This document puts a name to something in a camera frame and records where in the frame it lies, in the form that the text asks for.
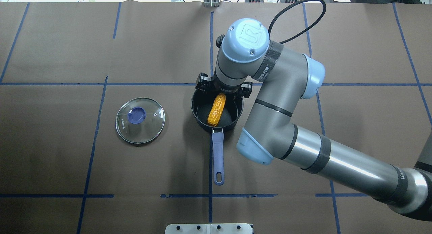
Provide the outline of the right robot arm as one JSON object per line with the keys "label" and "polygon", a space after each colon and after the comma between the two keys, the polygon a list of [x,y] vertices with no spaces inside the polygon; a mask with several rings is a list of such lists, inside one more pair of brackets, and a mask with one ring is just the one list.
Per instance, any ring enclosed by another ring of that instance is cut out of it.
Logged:
{"label": "right robot arm", "polygon": [[212,134],[214,180],[223,170],[223,133],[243,111],[252,83],[262,82],[237,143],[247,159],[268,165],[275,158],[366,194],[403,216],[431,221],[431,137],[414,168],[401,169],[291,122],[300,99],[321,87],[324,66],[270,40],[259,21],[245,18],[217,39],[212,77],[199,74],[191,109],[197,122]]}

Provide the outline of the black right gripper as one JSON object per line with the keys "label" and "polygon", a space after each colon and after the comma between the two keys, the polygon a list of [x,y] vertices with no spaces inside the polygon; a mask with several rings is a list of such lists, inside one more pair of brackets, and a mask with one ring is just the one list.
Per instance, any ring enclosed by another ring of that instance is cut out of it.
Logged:
{"label": "black right gripper", "polygon": [[241,81],[241,84],[229,85],[223,82],[216,73],[213,76],[199,73],[196,79],[196,89],[204,93],[220,92],[236,97],[249,98],[253,90],[253,82]]}

